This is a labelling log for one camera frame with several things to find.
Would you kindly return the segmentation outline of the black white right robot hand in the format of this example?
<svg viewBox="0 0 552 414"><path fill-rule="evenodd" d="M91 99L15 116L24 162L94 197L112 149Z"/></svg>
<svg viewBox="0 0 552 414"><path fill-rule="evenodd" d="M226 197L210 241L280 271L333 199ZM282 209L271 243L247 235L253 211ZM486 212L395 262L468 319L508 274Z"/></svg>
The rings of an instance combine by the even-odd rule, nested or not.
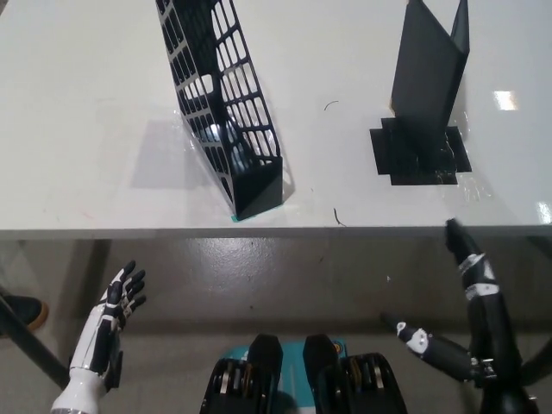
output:
<svg viewBox="0 0 552 414"><path fill-rule="evenodd" d="M413 327L388 312L381 313L380 319L418 359L455 380L473 381L479 386L493 380L518 383L522 359L489 259L454 218L446 222L445 238L467 300L470 346L464 348L426 329Z"/></svg>

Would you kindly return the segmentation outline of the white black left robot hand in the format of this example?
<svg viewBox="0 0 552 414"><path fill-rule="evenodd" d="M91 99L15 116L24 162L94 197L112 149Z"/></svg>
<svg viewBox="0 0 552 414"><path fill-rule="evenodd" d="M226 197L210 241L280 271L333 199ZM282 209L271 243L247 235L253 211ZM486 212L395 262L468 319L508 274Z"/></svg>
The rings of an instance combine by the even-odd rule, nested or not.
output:
<svg viewBox="0 0 552 414"><path fill-rule="evenodd" d="M135 270L135 261L127 263L111 280L81 331L72 355L70 372L95 374L106 391L117 388L122 374L120 334L131 315L146 302L141 293L146 272Z"/></svg>

